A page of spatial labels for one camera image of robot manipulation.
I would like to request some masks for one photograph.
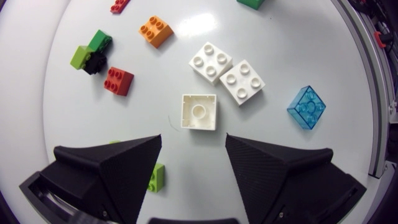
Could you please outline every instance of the circular white platform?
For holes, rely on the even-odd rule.
[[[302,149],[332,148],[332,162],[365,187],[373,138],[371,97],[355,42],[329,1],[267,0],[255,11],[234,0],[136,1],[112,15],[112,1],[72,0],[51,49],[44,89],[44,131],[54,146],[107,144],[162,134],[159,162],[166,186],[146,194],[138,223],[150,217],[247,223],[226,133]],[[150,16],[174,30],[159,49],[138,33]],[[70,64],[78,45],[101,29],[113,37],[108,67],[96,75]],[[211,86],[188,61],[207,42],[246,59],[266,83],[241,107],[221,83]],[[127,97],[103,88],[107,68],[135,75]],[[311,85],[326,104],[313,130],[286,108]],[[216,131],[180,128],[183,94],[217,94]],[[361,223],[373,200],[365,195],[343,223]]]

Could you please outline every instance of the white 2x2 brick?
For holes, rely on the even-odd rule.
[[[232,57],[207,42],[189,61],[189,65],[212,85],[215,85],[220,76],[232,67]]]
[[[217,119],[215,94],[182,95],[181,128],[214,131]]]
[[[227,71],[220,80],[239,106],[266,85],[246,60]]]

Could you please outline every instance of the toy building block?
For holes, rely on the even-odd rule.
[[[157,16],[149,18],[138,32],[156,48],[173,34],[170,26]]]
[[[102,30],[98,30],[88,46],[95,52],[102,53],[111,41],[112,37],[110,35],[105,34]]]
[[[86,61],[84,71],[89,75],[100,72],[106,63],[106,57],[99,52],[92,52],[89,60]]]
[[[214,131],[217,118],[217,96],[182,95],[181,128]]]
[[[188,64],[195,72],[215,85],[220,76],[232,67],[232,57],[207,42]]]
[[[111,67],[104,82],[104,88],[114,94],[127,96],[134,75],[118,68]]]
[[[129,3],[130,0],[116,0],[114,2],[114,5],[111,7],[111,12],[113,14],[120,14],[122,13],[124,7],[126,7],[126,4]]]
[[[86,67],[86,61],[91,58],[91,53],[94,52],[89,46],[79,46],[73,55],[70,65],[75,69]]]
[[[239,106],[266,85],[246,60],[226,72],[220,80]]]
[[[164,165],[156,163],[147,190],[157,193],[164,186]]]
[[[303,129],[312,129],[325,108],[326,105],[313,88],[306,86],[299,91],[287,111]]]
[[[240,2],[242,4],[245,4],[255,10],[259,9],[261,4],[264,2],[264,0],[237,0],[237,2]]]

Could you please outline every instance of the green lego brick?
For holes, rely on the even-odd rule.
[[[164,165],[156,163],[154,171],[150,177],[148,190],[157,193],[164,186]]]
[[[98,30],[88,46],[95,52],[102,53],[111,42],[111,40],[112,37],[110,35],[105,34],[102,30]]]
[[[242,4],[245,4],[255,10],[259,9],[261,4],[264,2],[264,0],[237,0],[237,2],[240,2]]]
[[[70,65],[75,69],[84,68],[86,66],[86,61],[90,59],[92,52],[94,52],[94,50],[88,46],[79,46],[70,61]]]

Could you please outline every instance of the translucent blue brick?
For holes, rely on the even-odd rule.
[[[302,88],[287,111],[303,129],[312,129],[321,117],[326,105],[311,86]]]

